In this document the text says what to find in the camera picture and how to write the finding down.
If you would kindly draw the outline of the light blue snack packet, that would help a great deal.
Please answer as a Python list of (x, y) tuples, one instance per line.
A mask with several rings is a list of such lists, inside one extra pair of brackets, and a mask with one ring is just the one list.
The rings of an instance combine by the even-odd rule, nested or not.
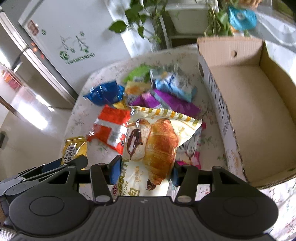
[(150, 79), (154, 89), (169, 93), (175, 97), (192, 102), (197, 94), (197, 87), (189, 82), (182, 69), (165, 70), (162, 68), (151, 69)]

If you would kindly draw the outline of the purple snack packet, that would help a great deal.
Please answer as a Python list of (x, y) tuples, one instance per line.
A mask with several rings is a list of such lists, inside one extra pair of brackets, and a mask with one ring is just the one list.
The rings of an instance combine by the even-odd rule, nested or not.
[(157, 89), (141, 94), (130, 105), (145, 108), (164, 108), (193, 118), (201, 112), (201, 109), (193, 103)]

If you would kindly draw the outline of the cardboard box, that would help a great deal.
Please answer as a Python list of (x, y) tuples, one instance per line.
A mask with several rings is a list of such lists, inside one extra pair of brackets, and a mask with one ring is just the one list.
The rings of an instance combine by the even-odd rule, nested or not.
[(295, 83), (266, 41), (201, 37), (197, 48), (229, 171), (256, 188), (295, 178)]

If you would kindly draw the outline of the yellow orange snack packet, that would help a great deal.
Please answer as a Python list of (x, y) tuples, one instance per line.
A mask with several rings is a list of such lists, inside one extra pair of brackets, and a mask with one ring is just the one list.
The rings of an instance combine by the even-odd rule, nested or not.
[(128, 81), (123, 92), (122, 100), (114, 103), (113, 107), (117, 109), (126, 109), (129, 106), (132, 106), (133, 102), (136, 101), (143, 93), (146, 93), (151, 89), (152, 86), (149, 82)]

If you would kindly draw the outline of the croissant bread snack bag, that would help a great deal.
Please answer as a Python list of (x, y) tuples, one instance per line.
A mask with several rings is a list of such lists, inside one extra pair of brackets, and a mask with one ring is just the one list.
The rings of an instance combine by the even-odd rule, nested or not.
[(131, 107), (120, 175), (112, 196), (166, 196), (177, 148), (201, 124), (202, 120), (173, 110)]

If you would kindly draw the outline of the pink snack packet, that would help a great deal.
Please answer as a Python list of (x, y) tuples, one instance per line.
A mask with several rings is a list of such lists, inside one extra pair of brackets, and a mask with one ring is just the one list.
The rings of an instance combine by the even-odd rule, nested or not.
[(204, 129), (206, 129), (205, 122), (201, 124), (201, 126), (196, 130), (196, 132), (188, 141), (177, 148), (176, 162), (180, 166), (191, 165), (201, 169), (201, 134)]

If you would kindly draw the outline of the white refrigerator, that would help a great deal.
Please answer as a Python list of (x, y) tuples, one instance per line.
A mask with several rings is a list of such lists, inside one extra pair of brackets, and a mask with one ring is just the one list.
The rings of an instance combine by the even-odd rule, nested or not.
[(77, 93), (91, 73), (130, 57), (112, 21), (104, 1), (86, 0), (29, 1), (18, 20)]

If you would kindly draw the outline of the orange red snack packet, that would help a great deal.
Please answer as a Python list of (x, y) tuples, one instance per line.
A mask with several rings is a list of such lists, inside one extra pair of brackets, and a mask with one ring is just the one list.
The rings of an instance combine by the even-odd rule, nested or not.
[(87, 141), (97, 139), (122, 155), (129, 120), (129, 110), (105, 105), (87, 135)]

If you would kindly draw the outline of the green snack packet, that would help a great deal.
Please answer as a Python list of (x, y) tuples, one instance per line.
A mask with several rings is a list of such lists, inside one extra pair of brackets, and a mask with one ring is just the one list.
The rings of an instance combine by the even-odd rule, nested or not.
[(149, 65), (140, 65), (134, 68), (128, 75), (122, 80), (123, 83), (132, 82), (144, 82), (147, 83), (150, 81), (150, 70), (151, 66)]

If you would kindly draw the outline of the yellow waffle snack packet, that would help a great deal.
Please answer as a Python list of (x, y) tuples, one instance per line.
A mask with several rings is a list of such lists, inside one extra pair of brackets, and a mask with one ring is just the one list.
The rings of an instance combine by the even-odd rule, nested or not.
[(65, 140), (62, 150), (61, 164), (69, 163), (80, 156), (87, 156), (87, 140), (85, 137), (71, 137)]

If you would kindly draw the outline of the dark blue foil snack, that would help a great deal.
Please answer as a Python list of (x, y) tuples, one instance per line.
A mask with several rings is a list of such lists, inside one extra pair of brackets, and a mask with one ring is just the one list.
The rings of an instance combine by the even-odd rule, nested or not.
[(92, 87), (83, 97), (97, 106), (112, 105), (123, 100), (125, 87), (116, 80)]

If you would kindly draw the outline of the green pothos plant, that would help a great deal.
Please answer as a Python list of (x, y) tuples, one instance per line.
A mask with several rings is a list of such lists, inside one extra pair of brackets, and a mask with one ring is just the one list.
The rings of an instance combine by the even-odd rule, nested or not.
[[(126, 31), (136, 33), (141, 39), (150, 43), (162, 44), (166, 40), (166, 25), (164, 15), (167, 4), (194, 4), (198, 1), (130, 1), (124, 9), (124, 20), (115, 20), (109, 30), (116, 34)], [(208, 27), (204, 36), (233, 36), (229, 23), (227, 5), (220, 8), (218, 1), (205, 1), (209, 5)]]

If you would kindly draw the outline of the floral tablecloth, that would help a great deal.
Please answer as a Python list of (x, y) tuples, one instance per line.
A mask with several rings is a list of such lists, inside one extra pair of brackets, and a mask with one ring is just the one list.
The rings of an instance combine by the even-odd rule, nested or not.
[[(178, 63), (187, 77), (198, 89), (193, 103), (201, 109), (198, 115), (206, 123), (201, 134), (200, 163), (204, 170), (212, 166), (222, 166), (236, 174), (240, 165), (232, 160), (231, 151), (225, 151), (215, 111), (198, 70), (198, 51), (195, 45), (145, 54), (139, 57), (113, 63), (93, 72), (84, 85), (71, 113), (65, 138), (86, 136), (93, 127), (101, 107), (94, 105), (83, 95), (92, 87), (111, 80), (123, 80), (134, 68), (146, 64), (163, 66)], [(279, 217), (271, 235), (276, 240), (295, 240), (295, 178), (273, 187), (262, 189), (262, 192), (273, 199), (279, 209)]]

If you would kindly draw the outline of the white flower pot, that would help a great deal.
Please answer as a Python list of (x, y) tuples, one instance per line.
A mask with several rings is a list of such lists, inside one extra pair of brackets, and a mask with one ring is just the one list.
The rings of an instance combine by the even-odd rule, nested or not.
[(208, 27), (209, 5), (205, 1), (194, 4), (167, 4), (166, 12), (179, 34), (203, 35)]

